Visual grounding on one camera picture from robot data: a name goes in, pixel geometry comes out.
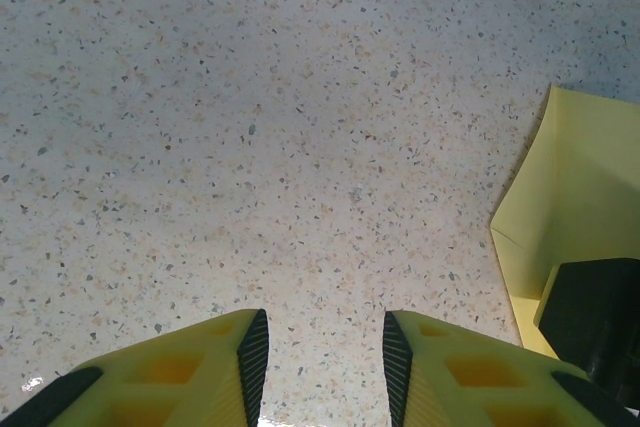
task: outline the speckled floor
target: speckled floor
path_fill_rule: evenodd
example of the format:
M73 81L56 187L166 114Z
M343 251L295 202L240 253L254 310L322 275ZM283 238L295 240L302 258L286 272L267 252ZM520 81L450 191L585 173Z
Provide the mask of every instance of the speckled floor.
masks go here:
M551 83L637 101L638 0L3 0L3 414L264 307L262 424L384 426L385 309L517 342L488 230Z

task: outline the yellow folded paper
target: yellow folded paper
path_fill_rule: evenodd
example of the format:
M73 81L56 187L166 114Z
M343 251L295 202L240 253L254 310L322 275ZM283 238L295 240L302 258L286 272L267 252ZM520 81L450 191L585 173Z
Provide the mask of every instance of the yellow folded paper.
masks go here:
M554 269L640 258L640 104L552 87L491 235L524 347L556 357L536 316Z

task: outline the black object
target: black object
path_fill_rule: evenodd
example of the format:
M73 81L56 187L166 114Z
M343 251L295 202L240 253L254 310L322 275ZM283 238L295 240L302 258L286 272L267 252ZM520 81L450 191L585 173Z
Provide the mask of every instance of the black object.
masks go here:
M638 420L622 404L588 380L567 372L553 372L560 386L598 419L604 427L638 427Z
M640 260L562 264L539 327L561 360L640 409Z
M237 350L244 410L249 427L257 427L269 359L267 312L260 309Z
M86 367L54 380L0 423L2 427L46 427L102 376Z
M384 377L387 381L391 425L402 427L409 396L413 351L392 312L384 314L382 359Z

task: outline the yellow paper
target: yellow paper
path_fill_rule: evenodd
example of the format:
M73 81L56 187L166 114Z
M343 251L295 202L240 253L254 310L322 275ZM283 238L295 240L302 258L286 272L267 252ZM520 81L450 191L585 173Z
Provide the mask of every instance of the yellow paper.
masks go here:
M536 322L552 269L640 258L640 104L553 87L491 235L523 345L556 357Z

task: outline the yellow plastic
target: yellow plastic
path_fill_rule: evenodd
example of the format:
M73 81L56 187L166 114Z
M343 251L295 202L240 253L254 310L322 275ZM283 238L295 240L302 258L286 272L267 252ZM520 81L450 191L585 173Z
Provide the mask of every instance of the yellow plastic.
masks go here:
M50 425L246 426L237 350L257 313L233 312L78 366L104 373Z
M523 345L556 357L538 329L553 269L640 258L640 104L557 87L491 234Z
M413 352L403 427L601 427L551 377L577 367L414 312L392 312Z

